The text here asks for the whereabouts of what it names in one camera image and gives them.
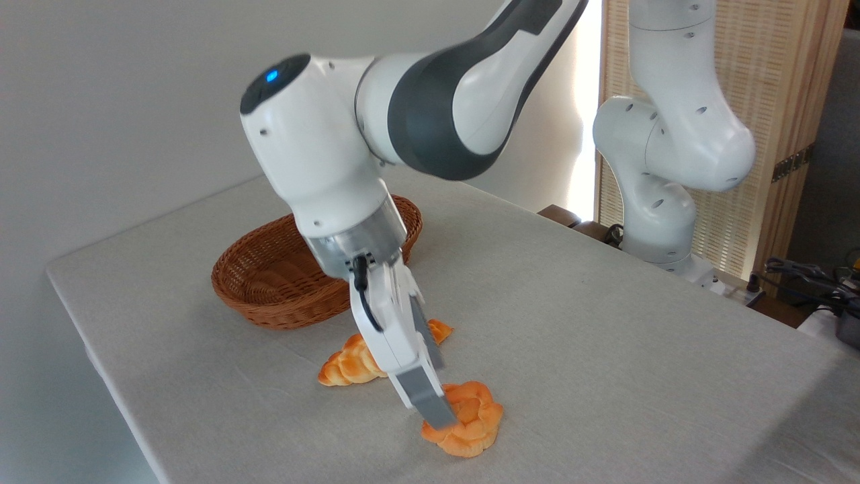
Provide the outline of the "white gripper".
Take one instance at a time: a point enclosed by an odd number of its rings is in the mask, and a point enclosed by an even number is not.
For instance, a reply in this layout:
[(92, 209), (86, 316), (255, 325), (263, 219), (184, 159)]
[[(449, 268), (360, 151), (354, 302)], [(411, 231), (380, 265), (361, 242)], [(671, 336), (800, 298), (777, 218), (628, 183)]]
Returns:
[(374, 361), (434, 430), (443, 431), (460, 421), (455, 416), (433, 372), (445, 362), (424, 313), (420, 291), (411, 270), (400, 258), (372, 266), (359, 256), (349, 267), (348, 286), (354, 321)]

